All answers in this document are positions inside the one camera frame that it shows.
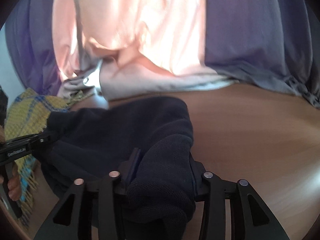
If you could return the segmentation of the left hand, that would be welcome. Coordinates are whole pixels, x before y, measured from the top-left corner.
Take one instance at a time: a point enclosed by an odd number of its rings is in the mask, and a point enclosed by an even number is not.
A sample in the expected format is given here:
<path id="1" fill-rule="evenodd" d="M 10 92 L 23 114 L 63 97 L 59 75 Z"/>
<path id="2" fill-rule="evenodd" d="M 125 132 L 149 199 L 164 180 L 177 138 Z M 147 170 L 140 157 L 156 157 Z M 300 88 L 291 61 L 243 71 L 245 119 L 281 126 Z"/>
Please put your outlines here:
<path id="1" fill-rule="evenodd" d="M 12 177 L 8 181 L 9 198 L 12 201 L 18 201 L 22 195 L 20 176 L 15 162 L 12 165 Z"/>

